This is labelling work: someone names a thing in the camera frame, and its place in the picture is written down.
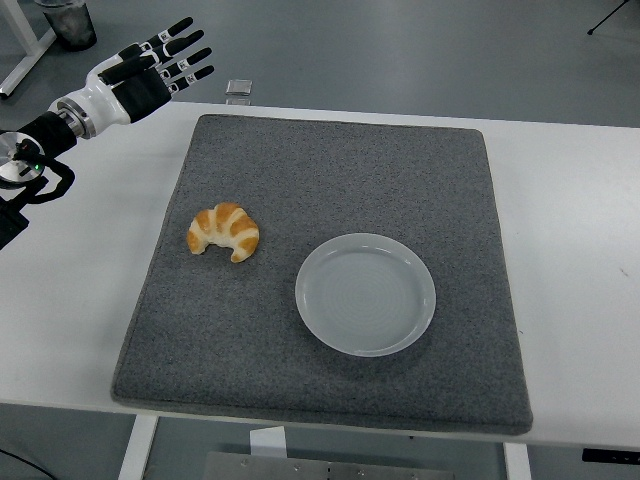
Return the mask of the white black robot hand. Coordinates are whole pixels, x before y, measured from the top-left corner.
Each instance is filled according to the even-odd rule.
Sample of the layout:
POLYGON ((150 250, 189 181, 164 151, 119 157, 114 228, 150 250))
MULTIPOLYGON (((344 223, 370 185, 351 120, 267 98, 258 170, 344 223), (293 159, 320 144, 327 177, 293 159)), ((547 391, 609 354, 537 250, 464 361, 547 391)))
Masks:
POLYGON ((77 135, 89 139, 112 125, 133 124, 211 75, 213 66, 197 67, 212 53, 209 47, 184 54, 204 36, 202 30, 183 34, 193 23, 185 17, 95 66, 85 86, 59 102, 77 116, 77 135))

